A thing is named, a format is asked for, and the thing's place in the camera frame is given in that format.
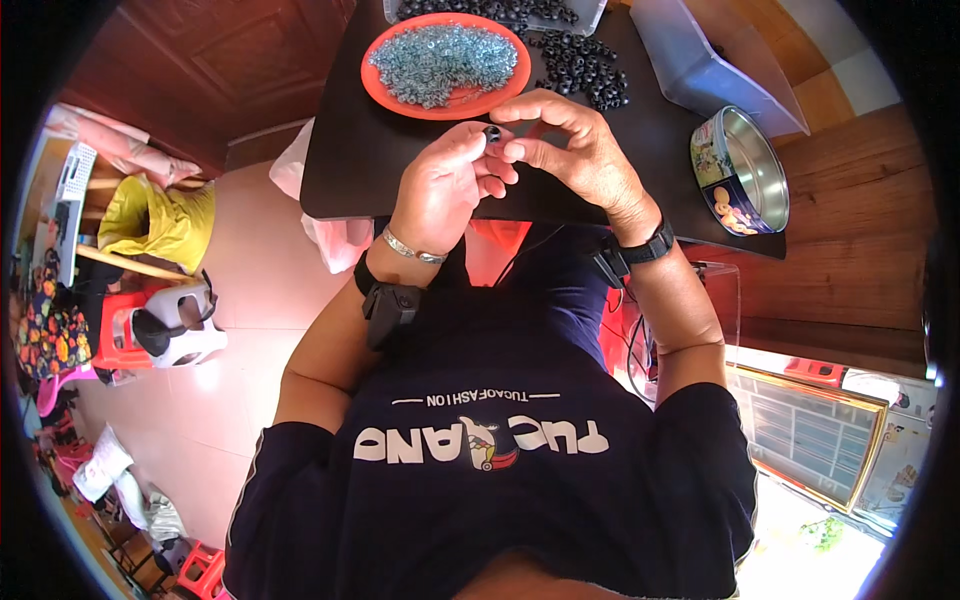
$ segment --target yellow plastic bag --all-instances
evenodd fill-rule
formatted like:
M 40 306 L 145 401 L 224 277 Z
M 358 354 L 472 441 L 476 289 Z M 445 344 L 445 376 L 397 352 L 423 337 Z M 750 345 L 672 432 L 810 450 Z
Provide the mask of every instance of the yellow plastic bag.
M 212 182 L 195 192 L 164 192 L 142 174 L 127 177 L 100 222 L 97 246 L 101 252 L 165 258 L 193 275 L 210 243 L 214 201 Z

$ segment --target wooden cabinet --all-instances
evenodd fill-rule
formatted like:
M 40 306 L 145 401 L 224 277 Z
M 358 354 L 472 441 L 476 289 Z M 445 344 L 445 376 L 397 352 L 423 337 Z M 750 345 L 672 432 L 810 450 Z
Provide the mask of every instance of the wooden cabinet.
M 223 172 L 231 139 L 313 116 L 352 0 L 126 0 L 64 102 Z

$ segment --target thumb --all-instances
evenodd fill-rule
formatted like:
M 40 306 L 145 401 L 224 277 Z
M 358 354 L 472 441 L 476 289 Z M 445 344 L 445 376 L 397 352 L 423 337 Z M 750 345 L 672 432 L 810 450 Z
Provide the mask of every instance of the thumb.
M 562 180 L 563 175 L 573 162 L 573 154 L 557 148 L 550 142 L 531 137 L 518 137 L 503 148 L 507 158 L 522 160 L 537 169 L 543 169 L 550 175 Z
M 472 133 L 467 139 L 440 151 L 437 164 L 447 168 L 470 164 L 483 155 L 487 148 L 487 137 L 483 132 Z

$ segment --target man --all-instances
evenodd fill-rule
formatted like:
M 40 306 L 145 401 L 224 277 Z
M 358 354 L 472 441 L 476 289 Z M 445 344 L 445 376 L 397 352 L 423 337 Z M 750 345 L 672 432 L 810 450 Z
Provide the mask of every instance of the man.
M 494 144 L 487 124 L 461 123 L 427 146 L 389 228 L 291 356 L 228 531 L 234 597 L 734 593 L 756 472 L 707 293 L 679 245 L 632 266 L 660 353 L 651 412 L 597 346 L 608 288 L 584 252 L 605 229 L 534 226 L 501 285 L 469 288 L 460 240 L 480 199 L 516 183 L 516 161 L 602 207 L 625 249 L 662 231 L 598 113 L 537 90 L 490 117 L 537 123 Z M 539 139 L 557 129 L 565 150 Z M 388 240 L 450 256 L 440 267 Z M 427 290 L 379 356 L 367 270 Z

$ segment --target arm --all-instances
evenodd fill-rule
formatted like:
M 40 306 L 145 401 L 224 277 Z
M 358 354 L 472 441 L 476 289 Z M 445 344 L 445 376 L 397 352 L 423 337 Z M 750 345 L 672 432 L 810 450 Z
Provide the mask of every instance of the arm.
M 646 243 L 660 224 L 660 209 L 603 117 L 546 90 L 523 94 L 491 112 L 498 123 L 532 119 L 539 122 L 526 137 L 503 146 L 504 159 L 543 169 L 602 207 L 622 247 Z M 540 140 L 556 129 L 570 136 L 566 149 Z M 630 286 L 658 344 L 657 404 L 693 383 L 726 386 L 720 323 L 680 246 L 658 260 L 634 265 Z
M 446 254 L 467 228 L 473 209 L 485 196 L 503 198 L 504 182 L 516 183 L 516 171 L 493 156 L 486 123 L 461 123 L 427 146 L 403 173 L 390 229 L 407 246 Z M 513 137 L 504 132 L 499 145 Z M 367 267 L 378 281 L 426 287 L 440 270 L 401 256 L 382 237 L 367 252 Z M 313 423 L 336 433 L 350 398 L 376 362 L 367 348 L 364 297 L 353 280 L 303 335 L 280 380 L 274 424 Z

